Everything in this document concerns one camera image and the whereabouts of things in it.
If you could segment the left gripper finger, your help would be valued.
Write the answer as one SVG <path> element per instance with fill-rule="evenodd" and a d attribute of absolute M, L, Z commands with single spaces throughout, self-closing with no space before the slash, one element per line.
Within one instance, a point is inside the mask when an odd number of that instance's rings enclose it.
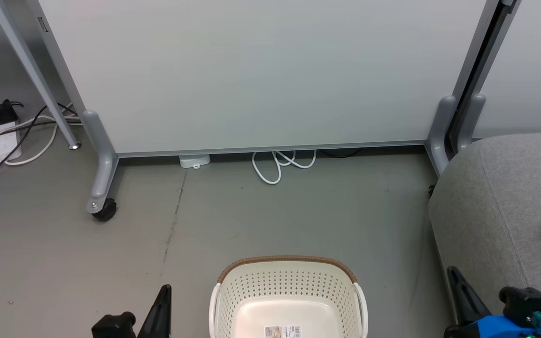
<path fill-rule="evenodd" d="M 171 338 L 172 287 L 165 284 L 159 290 L 152 307 L 137 335 L 138 338 Z"/>

